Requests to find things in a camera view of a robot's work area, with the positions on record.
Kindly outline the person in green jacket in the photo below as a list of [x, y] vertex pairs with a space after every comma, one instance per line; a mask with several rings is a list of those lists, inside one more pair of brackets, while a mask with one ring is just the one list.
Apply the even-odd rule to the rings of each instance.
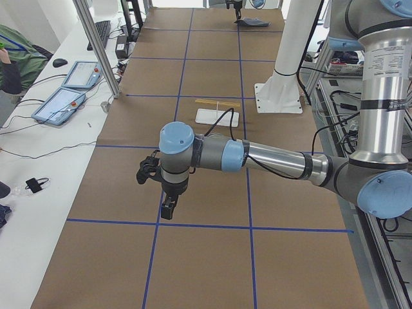
[[49, 59], [20, 32], [1, 25], [1, 90], [18, 95], [26, 91]]

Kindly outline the black keyboard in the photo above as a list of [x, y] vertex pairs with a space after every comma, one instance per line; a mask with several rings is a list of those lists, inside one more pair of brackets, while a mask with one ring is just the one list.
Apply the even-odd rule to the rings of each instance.
[[106, 48], [109, 34], [111, 32], [111, 21], [98, 21], [95, 23], [98, 37], [100, 38], [103, 48]]

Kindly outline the black power adapter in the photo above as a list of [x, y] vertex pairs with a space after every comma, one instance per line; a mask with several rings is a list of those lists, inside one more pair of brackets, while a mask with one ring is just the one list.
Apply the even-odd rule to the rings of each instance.
[[126, 59], [128, 57], [129, 42], [126, 35], [119, 35], [116, 41], [115, 54], [117, 59]]

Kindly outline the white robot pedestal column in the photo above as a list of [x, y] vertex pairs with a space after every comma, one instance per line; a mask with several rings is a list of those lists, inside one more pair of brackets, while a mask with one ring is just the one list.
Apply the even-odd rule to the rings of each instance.
[[273, 74], [265, 83], [255, 85], [258, 113], [303, 112], [299, 100], [298, 71], [322, 7], [321, 0], [294, 0], [290, 3]]

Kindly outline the white plastic basket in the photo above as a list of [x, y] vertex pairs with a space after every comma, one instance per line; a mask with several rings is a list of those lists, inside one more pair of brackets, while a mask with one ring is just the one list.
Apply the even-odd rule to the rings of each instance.
[[363, 65], [346, 63], [329, 63], [327, 72], [335, 76], [362, 76]]

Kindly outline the blue teach pendant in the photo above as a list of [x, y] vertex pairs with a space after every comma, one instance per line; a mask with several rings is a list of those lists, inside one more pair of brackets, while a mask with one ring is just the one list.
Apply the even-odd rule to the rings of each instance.
[[84, 103], [86, 93], [60, 87], [37, 108], [31, 117], [40, 124], [61, 126]]
[[66, 75], [62, 87], [78, 90], [91, 89], [100, 78], [100, 64], [93, 61], [76, 61]]

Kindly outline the lower blue teach pendant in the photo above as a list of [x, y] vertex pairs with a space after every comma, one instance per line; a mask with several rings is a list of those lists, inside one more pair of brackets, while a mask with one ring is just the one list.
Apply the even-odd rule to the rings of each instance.
[[86, 93], [60, 87], [37, 108], [31, 117], [40, 124], [61, 126], [84, 103]]

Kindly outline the aluminium frame post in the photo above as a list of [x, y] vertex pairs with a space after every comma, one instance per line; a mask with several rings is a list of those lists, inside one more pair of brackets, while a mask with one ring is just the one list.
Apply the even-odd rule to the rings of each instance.
[[91, 16], [91, 13], [88, 8], [87, 1], [85, 0], [73, 0], [73, 4], [76, 8], [78, 17], [82, 23], [83, 29], [85, 31], [86, 37], [88, 38], [93, 52], [102, 67], [102, 72], [106, 78], [106, 82], [109, 86], [113, 98], [118, 98], [120, 95], [120, 88], [115, 79], [113, 70], [109, 63], [109, 59], [106, 55], [106, 51], [103, 47], [103, 44], [100, 40], [100, 36], [97, 32], [94, 20]]

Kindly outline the black computer mouse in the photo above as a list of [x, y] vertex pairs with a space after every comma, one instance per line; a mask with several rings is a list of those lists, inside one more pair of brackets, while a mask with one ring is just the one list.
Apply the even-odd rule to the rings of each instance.
[[64, 65], [67, 65], [68, 61], [66, 59], [58, 58], [52, 62], [52, 66], [54, 68], [60, 68]]

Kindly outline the white base towel rack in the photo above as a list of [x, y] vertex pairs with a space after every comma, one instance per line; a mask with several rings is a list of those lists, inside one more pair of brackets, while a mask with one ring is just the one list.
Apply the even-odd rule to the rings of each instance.
[[[199, 108], [197, 110], [195, 122], [197, 124], [208, 124], [212, 125], [217, 121], [217, 119], [224, 114], [224, 110], [220, 110], [222, 107], [228, 107], [228, 108], [239, 108], [240, 104], [239, 103], [234, 103], [234, 102], [224, 102], [224, 101], [217, 101], [217, 100], [207, 100], [207, 99], [202, 99], [202, 98], [197, 98], [195, 100], [195, 103], [198, 104], [212, 104], [214, 107], [212, 109], [202, 109]], [[231, 118], [231, 112], [227, 113], [219, 122], [218, 126], [230, 126], [230, 118]], [[238, 127], [239, 123], [239, 113], [234, 112], [233, 119], [232, 119], [232, 127]]]

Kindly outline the upper blue teach pendant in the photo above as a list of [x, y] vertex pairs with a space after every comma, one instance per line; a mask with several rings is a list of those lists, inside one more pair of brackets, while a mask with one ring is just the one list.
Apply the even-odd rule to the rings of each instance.
[[78, 90], [91, 89], [100, 78], [100, 64], [93, 61], [76, 61], [66, 75], [62, 87]]

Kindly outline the grey towel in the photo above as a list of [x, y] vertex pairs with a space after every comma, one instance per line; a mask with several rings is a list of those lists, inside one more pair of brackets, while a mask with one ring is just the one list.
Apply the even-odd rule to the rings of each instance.
[[235, 21], [236, 24], [244, 27], [252, 27], [252, 28], [259, 28], [259, 27], [268, 27], [270, 26], [270, 22], [262, 21], [258, 18], [241, 18]]

